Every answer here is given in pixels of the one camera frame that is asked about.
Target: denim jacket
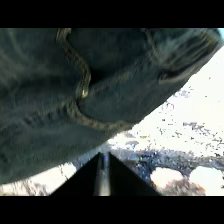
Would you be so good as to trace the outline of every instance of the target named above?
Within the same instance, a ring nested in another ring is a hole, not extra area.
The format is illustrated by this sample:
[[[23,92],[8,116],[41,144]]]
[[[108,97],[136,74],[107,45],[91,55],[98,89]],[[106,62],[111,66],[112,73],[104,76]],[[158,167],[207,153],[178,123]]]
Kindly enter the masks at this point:
[[[221,46],[212,28],[1,28],[0,184],[132,128]]]

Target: ground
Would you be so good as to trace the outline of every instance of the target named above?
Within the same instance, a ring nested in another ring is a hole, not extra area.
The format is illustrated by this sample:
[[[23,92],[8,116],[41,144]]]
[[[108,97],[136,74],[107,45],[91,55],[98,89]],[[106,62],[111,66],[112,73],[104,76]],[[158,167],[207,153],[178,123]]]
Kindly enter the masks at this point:
[[[224,48],[163,105],[132,130],[43,174],[11,185],[2,194],[49,195],[98,151],[110,150],[146,182],[156,167],[189,177],[198,166],[224,171]]]

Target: jeans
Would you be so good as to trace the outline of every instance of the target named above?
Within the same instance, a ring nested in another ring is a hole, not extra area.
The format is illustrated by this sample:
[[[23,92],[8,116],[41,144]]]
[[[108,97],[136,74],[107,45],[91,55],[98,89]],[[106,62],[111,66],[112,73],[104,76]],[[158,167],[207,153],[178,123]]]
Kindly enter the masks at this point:
[[[1,28],[0,184],[132,128],[221,46],[212,28]]]

